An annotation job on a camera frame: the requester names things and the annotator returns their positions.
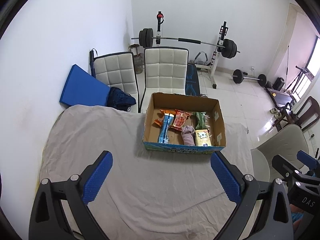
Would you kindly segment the yellow snack pack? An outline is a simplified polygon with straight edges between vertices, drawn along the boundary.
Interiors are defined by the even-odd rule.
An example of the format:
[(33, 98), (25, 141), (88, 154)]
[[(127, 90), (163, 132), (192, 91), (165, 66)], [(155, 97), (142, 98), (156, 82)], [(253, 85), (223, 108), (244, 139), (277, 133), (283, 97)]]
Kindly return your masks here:
[(208, 129), (197, 129), (195, 131), (195, 145), (202, 147), (212, 146)]

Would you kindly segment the green snack bag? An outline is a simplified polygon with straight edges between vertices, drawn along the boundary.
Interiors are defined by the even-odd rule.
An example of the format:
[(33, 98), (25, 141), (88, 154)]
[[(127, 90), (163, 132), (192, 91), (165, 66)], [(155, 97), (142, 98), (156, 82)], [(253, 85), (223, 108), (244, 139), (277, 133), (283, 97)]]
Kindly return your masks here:
[(206, 129), (206, 113), (205, 112), (194, 112), (193, 116), (196, 118), (196, 130)]

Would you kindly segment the red snack bag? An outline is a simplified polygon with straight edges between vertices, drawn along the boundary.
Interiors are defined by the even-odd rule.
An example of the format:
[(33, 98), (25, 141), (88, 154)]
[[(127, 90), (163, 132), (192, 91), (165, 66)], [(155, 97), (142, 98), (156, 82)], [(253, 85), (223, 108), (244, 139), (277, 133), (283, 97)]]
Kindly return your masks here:
[(191, 116), (191, 113), (176, 109), (175, 110), (175, 117), (174, 117), (172, 124), (170, 125), (170, 128), (175, 129), (177, 131), (181, 131), (186, 120), (190, 116)]

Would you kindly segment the blue gold snack bag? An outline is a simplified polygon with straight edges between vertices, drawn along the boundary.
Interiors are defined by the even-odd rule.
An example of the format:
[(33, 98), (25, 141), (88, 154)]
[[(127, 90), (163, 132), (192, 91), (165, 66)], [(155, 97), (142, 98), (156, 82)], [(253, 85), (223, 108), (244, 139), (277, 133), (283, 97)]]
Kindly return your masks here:
[(173, 114), (165, 113), (163, 122), (162, 122), (161, 132), (158, 137), (159, 143), (167, 144), (169, 142), (168, 129), (172, 124), (173, 120), (174, 120)]

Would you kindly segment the orange snack bag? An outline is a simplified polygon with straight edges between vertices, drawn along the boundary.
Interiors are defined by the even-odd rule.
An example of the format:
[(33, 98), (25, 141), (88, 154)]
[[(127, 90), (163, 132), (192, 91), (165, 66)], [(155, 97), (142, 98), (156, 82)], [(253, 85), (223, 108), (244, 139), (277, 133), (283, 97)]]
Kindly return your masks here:
[(172, 126), (176, 116), (176, 111), (172, 109), (161, 109), (160, 113), (162, 114), (162, 116), (156, 119), (154, 123), (157, 124), (159, 127), (162, 127), (165, 116), (168, 116), (167, 123), (169, 126)]

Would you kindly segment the dark wooden chair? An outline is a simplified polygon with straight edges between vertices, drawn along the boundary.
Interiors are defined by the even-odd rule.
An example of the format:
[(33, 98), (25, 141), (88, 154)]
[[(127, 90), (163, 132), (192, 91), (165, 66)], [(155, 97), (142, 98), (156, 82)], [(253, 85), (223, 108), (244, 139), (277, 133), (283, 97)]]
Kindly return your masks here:
[(296, 112), (293, 111), (291, 103), (287, 103), (284, 107), (280, 108), (280, 117), (272, 124), (277, 128), (277, 131), (282, 129), (281, 122), (286, 122), (286, 125), (297, 125), (303, 132), (310, 129), (317, 121), (319, 121), (319, 103), (313, 97), (309, 96), (300, 109)]

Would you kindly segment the beige table cloth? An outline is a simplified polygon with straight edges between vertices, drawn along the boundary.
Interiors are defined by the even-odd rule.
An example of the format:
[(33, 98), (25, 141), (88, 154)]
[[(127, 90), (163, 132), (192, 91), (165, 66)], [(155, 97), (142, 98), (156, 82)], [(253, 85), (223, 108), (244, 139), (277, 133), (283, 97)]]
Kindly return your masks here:
[(144, 119), (107, 107), (68, 108), (49, 134), (40, 178), (66, 180), (109, 151), (112, 169), (89, 209), (110, 239), (213, 239), (235, 204), (210, 155), (146, 150)]

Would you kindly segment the floor barbell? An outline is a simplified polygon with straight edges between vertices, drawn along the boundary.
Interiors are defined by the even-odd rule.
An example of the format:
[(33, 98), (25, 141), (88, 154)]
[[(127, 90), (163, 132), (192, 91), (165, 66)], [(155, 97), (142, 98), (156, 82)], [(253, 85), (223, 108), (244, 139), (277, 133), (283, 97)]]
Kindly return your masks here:
[(247, 73), (243, 72), (242, 70), (236, 69), (232, 74), (232, 79), (234, 83), (241, 84), (244, 79), (248, 80), (255, 80), (258, 82), (259, 86), (265, 87), (267, 85), (267, 78), (266, 75), (260, 74), (258, 77), (249, 77)]

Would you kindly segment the blue foam mat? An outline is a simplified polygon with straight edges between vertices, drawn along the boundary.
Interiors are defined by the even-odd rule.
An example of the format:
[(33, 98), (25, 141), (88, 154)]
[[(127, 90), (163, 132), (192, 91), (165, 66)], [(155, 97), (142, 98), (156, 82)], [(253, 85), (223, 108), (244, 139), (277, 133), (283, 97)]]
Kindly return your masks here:
[(106, 106), (109, 92), (109, 86), (74, 64), (67, 76), (59, 102), (68, 107)]

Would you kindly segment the brown cardboard box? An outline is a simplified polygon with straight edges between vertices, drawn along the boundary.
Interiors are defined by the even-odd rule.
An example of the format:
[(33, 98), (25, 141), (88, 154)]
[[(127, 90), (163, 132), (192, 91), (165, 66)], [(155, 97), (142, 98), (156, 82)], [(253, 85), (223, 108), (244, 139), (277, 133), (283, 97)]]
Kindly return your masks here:
[[(159, 143), (158, 137), (161, 128), (154, 121), (162, 116), (161, 109), (181, 110), (191, 113), (184, 126), (193, 126), (195, 129), (196, 118), (194, 112), (206, 113), (206, 126), (210, 133), (212, 146), (187, 146), (184, 145), (181, 131), (169, 127), (167, 144)], [(147, 150), (172, 153), (211, 154), (226, 146), (225, 123), (222, 117), (220, 103), (216, 99), (188, 96), (180, 94), (153, 93), (146, 110), (144, 122), (143, 143)]]

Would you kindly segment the dark blue cloth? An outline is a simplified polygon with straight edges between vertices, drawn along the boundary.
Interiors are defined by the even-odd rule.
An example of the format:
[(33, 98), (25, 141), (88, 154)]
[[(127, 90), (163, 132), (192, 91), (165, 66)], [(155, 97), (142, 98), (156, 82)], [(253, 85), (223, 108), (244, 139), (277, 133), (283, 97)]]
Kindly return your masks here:
[(106, 102), (107, 107), (112, 107), (120, 111), (128, 112), (135, 104), (136, 100), (130, 94), (125, 93), (117, 87), (110, 88)]

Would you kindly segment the rack barbell with plates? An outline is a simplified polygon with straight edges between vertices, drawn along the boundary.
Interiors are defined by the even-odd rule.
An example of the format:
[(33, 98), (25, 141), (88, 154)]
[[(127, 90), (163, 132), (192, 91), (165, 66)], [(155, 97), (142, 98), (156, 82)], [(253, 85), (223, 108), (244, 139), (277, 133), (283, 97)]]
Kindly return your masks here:
[(194, 40), (189, 38), (181, 38), (181, 37), (161, 37), (161, 36), (153, 36), (153, 29), (152, 28), (144, 28), (138, 34), (138, 37), (132, 37), (132, 40), (138, 40), (139, 45), (143, 48), (149, 48), (153, 46), (153, 41), (155, 40), (172, 40), (177, 42), (185, 42), (185, 43), (192, 43), (192, 44), (205, 44), (212, 47), (216, 47), (219, 49), (219, 52), (224, 58), (232, 59), (236, 56), (236, 54), (240, 53), (238, 51), (238, 46), (233, 40), (224, 39), (222, 41), (222, 45), (203, 42), (200, 40)]

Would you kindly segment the white quilted chair left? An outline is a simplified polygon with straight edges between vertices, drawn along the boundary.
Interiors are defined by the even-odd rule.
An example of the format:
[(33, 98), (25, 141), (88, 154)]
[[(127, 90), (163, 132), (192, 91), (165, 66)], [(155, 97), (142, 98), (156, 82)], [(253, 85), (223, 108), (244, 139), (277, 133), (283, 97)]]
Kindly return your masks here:
[(136, 104), (131, 107), (130, 112), (139, 112), (139, 89), (132, 52), (94, 57), (93, 68), (97, 80), (110, 87), (118, 87), (134, 97)]

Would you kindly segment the black umbrella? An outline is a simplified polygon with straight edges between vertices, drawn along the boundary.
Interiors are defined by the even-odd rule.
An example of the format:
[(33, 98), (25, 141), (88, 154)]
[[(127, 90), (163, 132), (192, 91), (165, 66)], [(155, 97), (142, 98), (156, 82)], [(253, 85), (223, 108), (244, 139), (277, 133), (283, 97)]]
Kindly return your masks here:
[(93, 48), (89, 51), (89, 66), (90, 66), (90, 71), (91, 71), (91, 76), (95, 77), (95, 68), (94, 68), (94, 54), (98, 54), (96, 49)]

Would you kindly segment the white quilted chair right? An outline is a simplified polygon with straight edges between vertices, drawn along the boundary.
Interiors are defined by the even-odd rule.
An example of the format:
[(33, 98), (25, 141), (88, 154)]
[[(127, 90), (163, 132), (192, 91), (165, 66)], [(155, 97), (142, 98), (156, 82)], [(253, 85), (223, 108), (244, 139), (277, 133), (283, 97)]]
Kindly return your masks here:
[(146, 112), (153, 93), (185, 94), (188, 57), (189, 50), (185, 48), (162, 46), (144, 49), (142, 113)]

